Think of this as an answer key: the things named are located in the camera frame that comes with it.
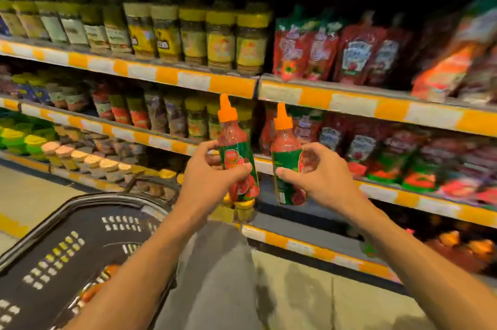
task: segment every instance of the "floor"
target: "floor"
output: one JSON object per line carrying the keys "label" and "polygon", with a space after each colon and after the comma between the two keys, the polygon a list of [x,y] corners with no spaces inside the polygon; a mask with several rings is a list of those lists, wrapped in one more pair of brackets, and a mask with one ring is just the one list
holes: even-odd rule
{"label": "floor", "polygon": [[[0,253],[83,192],[0,165]],[[406,296],[257,250],[258,310],[270,330],[431,330]]]}

